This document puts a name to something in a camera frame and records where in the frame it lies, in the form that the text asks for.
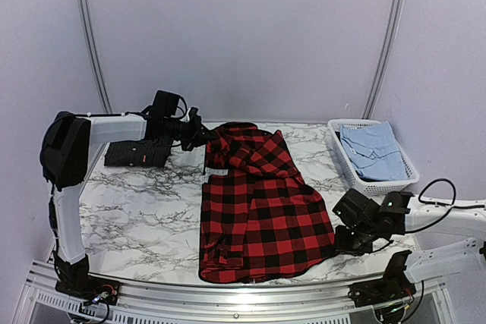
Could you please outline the red black plaid shirt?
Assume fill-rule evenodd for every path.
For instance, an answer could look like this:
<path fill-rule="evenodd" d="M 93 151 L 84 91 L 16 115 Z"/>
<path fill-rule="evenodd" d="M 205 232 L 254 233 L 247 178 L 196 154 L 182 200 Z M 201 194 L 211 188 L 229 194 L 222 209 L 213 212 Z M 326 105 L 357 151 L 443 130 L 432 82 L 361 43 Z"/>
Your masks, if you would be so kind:
<path fill-rule="evenodd" d="M 229 122 L 206 145 L 198 275 L 213 284 L 292 278 L 336 255 L 323 197 L 281 131 Z"/>

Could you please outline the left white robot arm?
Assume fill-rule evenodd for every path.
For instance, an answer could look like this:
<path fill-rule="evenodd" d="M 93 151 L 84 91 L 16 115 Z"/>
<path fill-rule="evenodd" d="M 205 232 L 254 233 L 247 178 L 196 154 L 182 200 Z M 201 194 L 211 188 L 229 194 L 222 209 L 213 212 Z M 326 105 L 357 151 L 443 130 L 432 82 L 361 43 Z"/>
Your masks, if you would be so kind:
<path fill-rule="evenodd" d="M 80 228 L 80 195 L 87 176 L 90 148 L 98 144 L 148 141 L 168 137 L 191 151 L 214 138 L 195 107 L 176 116 L 185 100 L 159 90 L 141 112 L 74 114 L 59 112 L 48 127 L 39 161 L 50 183 L 49 224 L 55 237 L 58 282 L 79 297 L 90 297 L 98 284 L 89 274 L 89 259 Z"/>

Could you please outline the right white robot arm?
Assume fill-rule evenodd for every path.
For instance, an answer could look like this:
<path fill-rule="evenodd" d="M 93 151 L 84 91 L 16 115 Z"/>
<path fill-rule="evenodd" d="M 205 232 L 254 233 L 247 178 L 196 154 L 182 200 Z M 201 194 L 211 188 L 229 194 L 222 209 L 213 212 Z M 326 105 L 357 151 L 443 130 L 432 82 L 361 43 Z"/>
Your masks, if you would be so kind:
<path fill-rule="evenodd" d="M 431 278 L 485 269 L 485 202 L 434 200 L 407 192 L 390 192 L 376 203 L 355 189 L 348 190 L 333 208 L 341 221 L 336 249 L 362 255 L 377 239 L 431 232 L 461 237 L 461 241 L 430 250 L 395 253 L 376 284 L 377 294 L 393 299 L 406 286 Z"/>

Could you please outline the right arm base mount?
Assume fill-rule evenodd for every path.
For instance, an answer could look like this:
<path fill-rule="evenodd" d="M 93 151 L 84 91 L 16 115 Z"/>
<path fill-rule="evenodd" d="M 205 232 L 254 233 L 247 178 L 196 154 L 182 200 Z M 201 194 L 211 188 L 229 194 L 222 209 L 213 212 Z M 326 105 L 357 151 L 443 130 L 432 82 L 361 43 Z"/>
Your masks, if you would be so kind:
<path fill-rule="evenodd" d="M 407 297 L 412 298 L 416 292 L 415 285 L 406 278 L 383 277 L 350 285 L 348 298 L 356 307 L 366 307 Z"/>

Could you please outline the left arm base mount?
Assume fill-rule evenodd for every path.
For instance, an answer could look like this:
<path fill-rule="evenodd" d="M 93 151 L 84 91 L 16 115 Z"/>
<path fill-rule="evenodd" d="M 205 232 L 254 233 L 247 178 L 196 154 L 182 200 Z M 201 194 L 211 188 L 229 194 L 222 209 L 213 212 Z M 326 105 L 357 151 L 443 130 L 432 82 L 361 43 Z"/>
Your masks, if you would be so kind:
<path fill-rule="evenodd" d="M 78 297 L 96 304 L 103 301 L 108 305 L 116 305 L 120 294 L 121 282 L 107 278 L 89 275 L 82 288 L 76 288 L 66 282 L 57 281 L 55 289 L 57 292 Z"/>

